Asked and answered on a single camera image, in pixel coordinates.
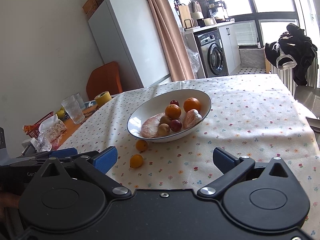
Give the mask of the small kumquat orange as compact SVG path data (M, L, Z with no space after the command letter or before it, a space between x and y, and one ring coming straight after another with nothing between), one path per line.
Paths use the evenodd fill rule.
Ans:
M138 140L135 147L139 152L144 152L148 149L148 143L145 140Z

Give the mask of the large peeled pomelo segment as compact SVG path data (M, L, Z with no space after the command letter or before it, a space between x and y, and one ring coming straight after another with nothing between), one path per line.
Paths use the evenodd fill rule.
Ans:
M164 113L158 113L148 118L141 126L140 135L144 138L154 138L157 135L158 127Z

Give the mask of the red plum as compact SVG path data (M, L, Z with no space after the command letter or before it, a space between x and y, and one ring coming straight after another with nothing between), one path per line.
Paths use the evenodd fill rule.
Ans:
M180 106L177 100L171 100L170 105L174 105L174 106L177 106L177 107Z
M169 126L173 132L179 132L182 129L182 123L177 119L171 120Z

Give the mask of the brown kiwi fruit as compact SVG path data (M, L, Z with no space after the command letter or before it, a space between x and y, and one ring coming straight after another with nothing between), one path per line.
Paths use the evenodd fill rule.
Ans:
M160 124L157 131L157 137L166 137L170 134L170 126L168 124Z

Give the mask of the large orange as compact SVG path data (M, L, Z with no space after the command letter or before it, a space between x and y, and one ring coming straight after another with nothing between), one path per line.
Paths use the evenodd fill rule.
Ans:
M189 111L195 109L198 112L201 110L201 103L197 98L188 98L187 100L184 101L183 103L183 109L185 113L188 113Z

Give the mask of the white kitchen cabinet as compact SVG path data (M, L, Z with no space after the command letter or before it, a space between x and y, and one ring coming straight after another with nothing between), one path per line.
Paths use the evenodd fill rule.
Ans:
M187 45L193 52L197 52L199 54L199 50L195 41L195 35L199 33L206 33L210 30L217 29L220 33L220 37L222 40L225 60L227 63L228 75L233 75L240 68L241 60L239 53L239 46L236 40L235 34L235 23L231 22L223 22L215 25L210 25L206 27L196 27L190 28L184 31L185 40ZM196 77L198 79L206 78L199 54L199 63L200 68L197 71Z

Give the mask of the snack bag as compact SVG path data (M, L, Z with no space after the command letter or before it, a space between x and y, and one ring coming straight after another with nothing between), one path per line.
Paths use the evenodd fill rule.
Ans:
M67 130L65 124L56 114L40 123L38 140L46 139L48 142L54 142Z

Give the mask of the floral white tablecloth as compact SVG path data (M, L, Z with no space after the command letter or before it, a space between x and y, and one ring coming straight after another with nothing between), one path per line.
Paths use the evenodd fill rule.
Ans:
M137 150L135 137L126 129L131 113L153 97L183 89L206 92L212 101L210 113L188 136L150 143L143 153L143 166L132 169L129 161ZM118 150L118 161L108 175L131 190L199 189L221 174L212 161L216 147L263 163L281 157L310 199L303 229L319 239L318 145L292 94L274 74L178 81L122 93L62 145L80 153L108 146Z

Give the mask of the green yellow fruit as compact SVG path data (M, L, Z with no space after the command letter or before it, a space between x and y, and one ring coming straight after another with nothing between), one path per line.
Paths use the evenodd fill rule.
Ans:
M62 120L65 115L66 115L66 111L64 109L64 107L61 107L57 112L56 112L56 115L58 117L58 119Z

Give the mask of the textured drinking glass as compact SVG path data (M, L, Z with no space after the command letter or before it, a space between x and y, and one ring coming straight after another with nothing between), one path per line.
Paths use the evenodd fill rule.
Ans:
M76 125L84 121L85 116L73 95L63 99L61 105Z

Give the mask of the white plate dark rim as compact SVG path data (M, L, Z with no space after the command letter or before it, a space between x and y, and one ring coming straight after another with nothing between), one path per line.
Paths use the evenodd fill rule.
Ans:
M195 129L210 113L209 95L195 89L182 89L156 96L139 106L127 121L127 130L138 139L170 142Z

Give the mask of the grey washing machine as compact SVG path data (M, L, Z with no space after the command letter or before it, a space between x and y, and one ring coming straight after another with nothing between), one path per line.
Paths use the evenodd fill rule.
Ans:
M217 29L195 35L204 74L206 78L227 76L222 40Z

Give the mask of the pink curtain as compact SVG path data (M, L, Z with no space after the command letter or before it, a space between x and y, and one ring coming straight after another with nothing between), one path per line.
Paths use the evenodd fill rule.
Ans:
M148 0L172 81L194 79L183 38L168 0Z

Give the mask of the white refrigerator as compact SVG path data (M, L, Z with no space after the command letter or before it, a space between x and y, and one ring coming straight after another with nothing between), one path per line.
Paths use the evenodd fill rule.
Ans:
M104 0L88 23L103 62L119 65L124 91L171 82L148 0Z

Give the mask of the dish rack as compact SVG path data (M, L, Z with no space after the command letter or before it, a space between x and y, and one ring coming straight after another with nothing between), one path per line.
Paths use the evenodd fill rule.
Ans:
M228 22L226 4L223 0L206 0L211 18L216 23Z

